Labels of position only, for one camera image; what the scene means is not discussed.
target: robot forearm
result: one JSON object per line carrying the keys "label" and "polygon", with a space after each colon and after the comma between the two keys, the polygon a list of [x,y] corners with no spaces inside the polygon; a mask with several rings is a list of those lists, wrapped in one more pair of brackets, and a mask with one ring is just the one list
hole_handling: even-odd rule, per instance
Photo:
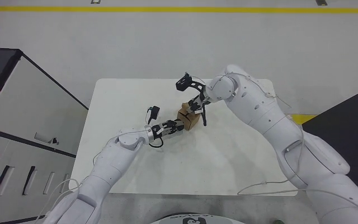
{"label": "robot forearm", "polygon": [[103,200],[125,174],[142,145],[179,130],[183,130],[181,121],[168,120],[140,131],[121,131],[107,142],[79,189],[63,198],[44,223],[98,223]]}
{"label": "robot forearm", "polygon": [[[349,165],[329,144],[301,130],[279,108],[273,93],[238,66],[206,85],[210,102],[224,100],[243,122],[259,131],[275,149],[285,176],[299,189],[311,189],[311,199],[321,223],[356,223],[358,187],[345,174]],[[336,195],[313,191],[325,190]]]}

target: small cardboard box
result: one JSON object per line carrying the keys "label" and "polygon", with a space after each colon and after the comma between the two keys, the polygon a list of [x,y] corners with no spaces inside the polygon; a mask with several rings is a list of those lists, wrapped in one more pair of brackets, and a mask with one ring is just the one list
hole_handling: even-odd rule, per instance
{"label": "small cardboard box", "polygon": [[185,130],[191,130],[194,125],[199,121],[201,114],[195,114],[194,112],[188,113],[186,109],[189,108],[189,104],[186,102],[181,105],[181,109],[178,111],[177,118],[184,123]]}

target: white cable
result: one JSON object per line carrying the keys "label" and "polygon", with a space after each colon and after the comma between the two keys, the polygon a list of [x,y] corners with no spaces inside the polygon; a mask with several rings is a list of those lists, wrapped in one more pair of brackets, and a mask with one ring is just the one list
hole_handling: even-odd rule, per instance
{"label": "white cable", "polygon": [[352,203],[354,206],[358,207],[358,204],[356,204],[355,202],[352,202],[351,200],[340,196],[339,194],[333,193],[333,192],[328,192],[326,190],[318,190],[318,189],[295,189],[295,190],[282,190],[280,192],[266,192],[266,193],[253,193],[253,194],[238,194],[239,196],[253,196],[253,195],[263,195],[263,194],[279,194],[279,193],[288,193],[288,192],[307,192],[307,191],[311,191],[311,192],[323,192],[323,193],[327,193],[327,194],[332,194],[334,196],[337,196],[339,198],[342,198],[343,200],[346,200],[350,203]]}
{"label": "white cable", "polygon": [[[238,74],[238,75],[241,75],[241,76],[245,76],[245,75],[240,74],[240,73],[229,73],[229,74]],[[231,81],[233,81],[233,80],[232,80],[233,78],[230,77],[230,76],[228,76],[229,74],[225,74],[225,75],[221,75],[221,76],[223,76],[223,77],[226,76],[226,77],[230,78]],[[221,80],[221,78],[217,80],[217,82],[214,84],[214,86],[213,86],[211,89],[213,89],[213,88],[215,87],[215,85],[216,85],[220,80]],[[249,80],[251,80],[256,86],[258,86],[258,87],[260,88],[260,90],[261,90],[265,95],[268,94],[268,92],[265,92],[265,91],[262,89],[262,87],[261,87],[258,83],[254,82],[252,79],[249,79]],[[290,106],[289,104],[287,104],[285,101],[283,101],[281,98],[279,98],[278,95],[276,95],[276,96],[270,96],[270,97],[278,98],[278,99],[281,100],[284,104],[286,104],[288,107],[291,108],[291,106]],[[358,207],[358,204],[356,204],[356,203],[350,201],[349,199],[347,199],[347,198],[345,198],[345,197],[343,197],[343,196],[340,196],[340,195],[335,194],[335,193],[333,193],[333,192],[328,192],[328,191],[325,191],[325,190],[318,190],[318,189],[295,189],[295,190],[283,190],[283,191],[280,191],[280,192],[240,194],[241,192],[243,192],[244,190],[246,190],[246,189],[248,189],[248,188],[250,188],[250,187],[252,187],[252,186],[258,186],[258,185],[263,185],[263,184],[282,184],[282,183],[285,183],[285,182],[287,182],[287,181],[290,181],[292,178],[294,178],[295,176],[297,176],[297,173],[298,173],[299,168],[300,168],[300,159],[301,159],[301,155],[302,155],[302,151],[303,151],[303,147],[304,147],[304,133],[303,133],[303,130],[302,130],[298,125],[297,125],[297,127],[300,129],[301,134],[302,134],[302,143],[301,143],[300,155],[299,155],[299,157],[298,157],[298,163],[297,163],[296,172],[295,172],[294,170],[292,170],[293,173],[294,173],[294,175],[293,175],[292,177],[290,177],[290,178],[287,178],[287,179],[284,180],[284,181],[266,181],[266,182],[263,182],[263,183],[252,184],[252,185],[250,185],[250,186],[247,186],[247,187],[241,189],[241,190],[237,193],[237,195],[264,195],[264,194],[279,194],[279,193],[287,193],[287,192],[306,192],[306,191],[311,191],[311,192],[323,192],[323,193],[335,195],[335,196],[337,196],[337,197],[339,197],[339,198],[342,198],[343,200],[346,200],[346,201],[352,203],[354,206]]]}
{"label": "white cable", "polygon": [[45,210],[45,208],[46,208],[47,204],[50,202],[51,197],[52,197],[52,195],[54,194],[55,190],[56,190],[59,186],[61,186],[61,184],[65,183],[65,182],[68,182],[68,181],[70,181],[70,180],[75,181],[75,182],[76,182],[76,184],[77,184],[77,188],[79,188],[79,183],[78,183],[78,181],[77,181],[76,179],[72,179],[72,178],[70,178],[70,179],[64,180],[64,181],[62,181],[61,183],[59,183],[59,184],[55,187],[55,189],[52,191],[52,193],[50,194],[49,199],[47,200],[47,202],[46,202],[46,204],[44,205],[43,209],[41,210],[40,214],[37,216],[37,218],[36,218],[36,220],[35,220],[35,223],[34,223],[34,224],[36,224],[36,223],[38,222],[38,220],[39,220],[39,218],[40,218],[40,216],[41,216],[42,212]]}
{"label": "white cable", "polygon": [[287,178],[287,179],[284,180],[284,181],[265,181],[265,182],[263,182],[263,183],[252,184],[252,185],[250,185],[250,186],[247,186],[247,187],[241,189],[237,194],[240,194],[240,193],[243,192],[244,190],[246,190],[246,189],[248,189],[248,188],[251,188],[251,187],[253,187],[253,186],[264,185],[264,184],[283,184],[283,183],[285,183],[285,182],[287,182],[287,181],[290,181],[290,180],[291,180],[292,178],[294,178],[295,176],[297,176],[297,173],[298,173],[298,171],[299,171],[299,169],[300,169],[301,155],[302,155],[302,151],[303,151],[303,147],[304,147],[304,142],[305,142],[305,141],[304,141],[303,130],[302,130],[301,128],[299,128],[299,129],[300,129],[301,134],[302,134],[302,138],[301,138],[301,142],[302,142],[302,143],[301,143],[300,155],[299,155],[299,157],[298,157],[296,172],[295,172],[294,170],[292,170],[293,173],[294,173],[294,175],[293,175],[292,177],[290,177],[290,178]]}
{"label": "white cable", "polygon": [[[120,134],[120,135],[118,135],[117,137],[119,137],[119,136],[123,136],[123,135],[125,135],[125,134],[131,134],[131,133],[137,133],[137,132],[146,132],[147,130],[138,130],[138,131],[135,131],[135,132],[126,132],[126,133],[123,133],[123,134]],[[97,153],[94,157],[93,157],[93,159],[92,159],[92,163],[93,163],[93,166],[95,165],[95,158],[102,152],[102,150],[99,152],[99,153]]]}
{"label": "white cable", "polygon": [[[86,177],[79,183],[79,187],[83,184],[83,182],[84,182],[88,177],[89,177],[89,176],[86,176]],[[50,211],[52,211],[52,209],[54,209],[55,205],[57,204],[58,199],[60,199],[62,195],[64,195],[64,194],[67,193],[67,192],[71,192],[72,190],[75,190],[75,189],[77,189],[77,186],[76,186],[75,188],[66,190],[64,193],[62,193],[60,196],[58,196],[57,199],[56,199],[56,201],[55,201],[55,203],[52,205]]]}

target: tabletop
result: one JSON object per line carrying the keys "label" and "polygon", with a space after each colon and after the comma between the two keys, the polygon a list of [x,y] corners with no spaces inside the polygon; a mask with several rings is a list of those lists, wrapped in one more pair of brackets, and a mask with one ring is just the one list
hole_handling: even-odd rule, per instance
{"label": "tabletop", "polygon": [[[273,92],[270,80],[259,80]],[[119,130],[140,129],[150,106],[159,106],[151,125],[174,120],[183,102],[199,92],[176,90],[174,79],[101,79],[96,83],[71,178],[83,180],[92,159]],[[282,181],[273,147],[256,130],[240,121],[220,101],[206,106],[202,119],[189,132],[163,138],[161,148],[143,146],[126,174],[110,193],[236,195],[263,181]],[[243,193],[296,189],[283,184],[254,186]],[[293,196],[296,193],[275,195]]]}

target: yellow floor line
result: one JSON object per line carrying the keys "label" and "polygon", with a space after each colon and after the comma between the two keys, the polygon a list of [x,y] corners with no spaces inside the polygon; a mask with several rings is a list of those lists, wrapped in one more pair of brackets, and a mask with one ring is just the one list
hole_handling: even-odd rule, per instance
{"label": "yellow floor line", "polygon": [[221,12],[221,13],[308,13],[356,14],[358,8],[245,8],[245,7],[101,7],[101,6],[0,6],[8,12]]}
{"label": "yellow floor line", "polygon": [[312,118],[314,118],[316,115],[314,114],[290,114],[292,116],[292,119],[297,124],[303,124]]}

